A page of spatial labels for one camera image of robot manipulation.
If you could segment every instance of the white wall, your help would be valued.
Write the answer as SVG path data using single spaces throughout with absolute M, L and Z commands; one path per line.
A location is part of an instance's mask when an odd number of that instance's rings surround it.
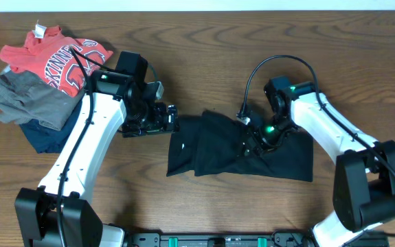
M 0 0 L 0 12 L 395 10 L 395 0 Z

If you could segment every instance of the green led light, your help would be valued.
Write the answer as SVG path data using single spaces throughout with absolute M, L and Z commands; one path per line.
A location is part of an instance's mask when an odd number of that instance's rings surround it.
M 268 133 L 272 132 L 273 130 L 275 130 L 275 128 L 273 126 L 269 126 L 266 128 L 266 132 L 268 132 Z

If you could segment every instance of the stack of clothes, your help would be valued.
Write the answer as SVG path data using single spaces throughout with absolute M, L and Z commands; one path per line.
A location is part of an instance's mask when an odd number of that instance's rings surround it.
M 0 121 L 19 124 L 38 153 L 60 153 L 80 113 L 85 81 L 70 47 L 101 64 L 113 53 L 93 40 L 65 37 L 59 26 L 42 38 L 31 31 L 22 47 L 0 52 L 9 64 L 0 74 Z M 99 69 L 80 60 L 88 75 Z

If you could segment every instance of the folded clothes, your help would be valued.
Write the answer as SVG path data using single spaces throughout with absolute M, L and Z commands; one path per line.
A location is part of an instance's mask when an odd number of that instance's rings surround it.
M 9 71 L 0 75 L 0 121 L 24 124 L 36 119 L 44 127 L 61 130 L 83 95 L 70 97 L 29 71 Z
M 37 153 L 61 153 L 78 119 L 81 104 L 79 101 L 60 131 L 43 127 L 36 119 L 19 125 Z
M 75 97 L 84 86 L 84 76 L 69 51 L 71 46 L 100 64 L 113 54 L 94 40 L 65 37 L 56 26 L 48 27 L 43 38 L 35 38 L 33 31 L 28 32 L 23 47 L 5 45 L 0 59 L 10 64 L 13 72 L 31 71 L 50 86 Z M 84 59 L 80 61 L 87 75 L 99 69 L 98 65 Z
M 195 176 L 229 172 L 313 181 L 313 139 L 307 133 L 291 133 L 268 154 L 244 156 L 242 123 L 210 111 L 178 121 L 180 131 L 170 140 L 167 176 L 194 170 Z

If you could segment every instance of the white print on shirt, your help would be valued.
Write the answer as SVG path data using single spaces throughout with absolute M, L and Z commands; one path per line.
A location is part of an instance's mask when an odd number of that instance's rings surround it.
M 104 64 L 106 62 L 106 56 L 104 54 L 100 53 L 97 50 L 89 51 L 86 54 L 84 54 L 86 57 L 92 59 L 93 61 L 99 62 Z M 87 67 L 84 65 L 82 66 L 84 70 L 86 71 L 87 75 L 91 75 L 92 72 L 96 69 L 99 69 L 100 67 L 96 64 L 93 64 L 92 62 L 89 62 L 86 60 Z M 82 74 L 82 71 L 78 64 L 71 64 L 70 68 L 66 72 L 66 82 L 77 88 L 77 90 L 80 90 L 85 84 L 85 78 Z
M 87 47 L 93 47 L 93 46 L 97 46 L 98 42 L 94 41 L 94 40 L 88 40 L 86 39 L 83 43 L 82 46 L 87 46 Z
M 82 51 L 82 48 L 77 45 L 71 45 L 78 51 Z M 49 80 L 48 84 L 58 89 L 61 81 L 61 74 L 66 64 L 73 58 L 69 51 L 70 45 L 61 47 L 56 53 L 54 53 L 45 66 L 45 78 Z

